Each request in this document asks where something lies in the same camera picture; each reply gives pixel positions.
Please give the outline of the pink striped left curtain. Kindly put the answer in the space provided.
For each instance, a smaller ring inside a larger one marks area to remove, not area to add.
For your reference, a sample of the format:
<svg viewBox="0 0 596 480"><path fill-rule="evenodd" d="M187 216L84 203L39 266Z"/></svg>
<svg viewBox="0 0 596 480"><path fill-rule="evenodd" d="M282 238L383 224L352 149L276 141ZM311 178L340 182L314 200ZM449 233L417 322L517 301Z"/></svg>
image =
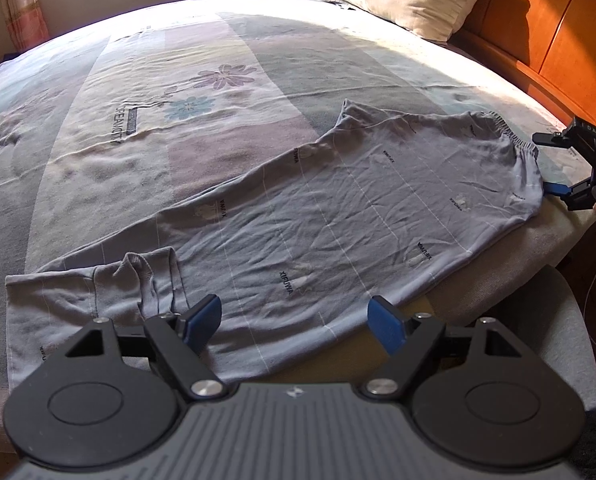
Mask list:
<svg viewBox="0 0 596 480"><path fill-rule="evenodd" d="M1 0L1 6L17 52L26 52L50 39L39 0Z"/></svg>

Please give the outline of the orange wooden headboard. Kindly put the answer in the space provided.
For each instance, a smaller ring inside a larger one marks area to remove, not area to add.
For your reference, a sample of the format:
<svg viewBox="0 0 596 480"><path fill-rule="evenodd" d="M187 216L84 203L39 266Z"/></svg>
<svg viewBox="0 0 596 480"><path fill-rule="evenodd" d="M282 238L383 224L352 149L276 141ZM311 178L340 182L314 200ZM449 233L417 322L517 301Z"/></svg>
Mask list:
<svg viewBox="0 0 596 480"><path fill-rule="evenodd" d="M596 125L596 0L478 0L450 43L562 122Z"/></svg>

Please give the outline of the grey trousered leg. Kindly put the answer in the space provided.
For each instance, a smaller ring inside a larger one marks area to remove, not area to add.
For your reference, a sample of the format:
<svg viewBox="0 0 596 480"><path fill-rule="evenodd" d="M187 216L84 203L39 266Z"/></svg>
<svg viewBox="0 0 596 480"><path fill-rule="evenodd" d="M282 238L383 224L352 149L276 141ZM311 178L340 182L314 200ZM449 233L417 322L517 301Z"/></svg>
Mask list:
<svg viewBox="0 0 596 480"><path fill-rule="evenodd" d="M485 315L503 323L552 367L587 411L596 408L596 361L590 336L570 286L555 268L544 266Z"/></svg>

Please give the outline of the grey pyjama trousers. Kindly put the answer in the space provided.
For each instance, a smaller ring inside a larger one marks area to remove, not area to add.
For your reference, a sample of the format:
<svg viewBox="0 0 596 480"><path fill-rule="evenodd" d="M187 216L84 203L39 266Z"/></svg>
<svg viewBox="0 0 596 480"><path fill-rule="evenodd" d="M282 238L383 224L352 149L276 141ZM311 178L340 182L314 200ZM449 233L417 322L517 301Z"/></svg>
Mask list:
<svg viewBox="0 0 596 480"><path fill-rule="evenodd" d="M537 157L492 112L345 102L319 140L10 276L8 381L93 318L133 325L209 294L223 308L211 370L275 373L350 336L372 296L405 304L534 217Z"/></svg>

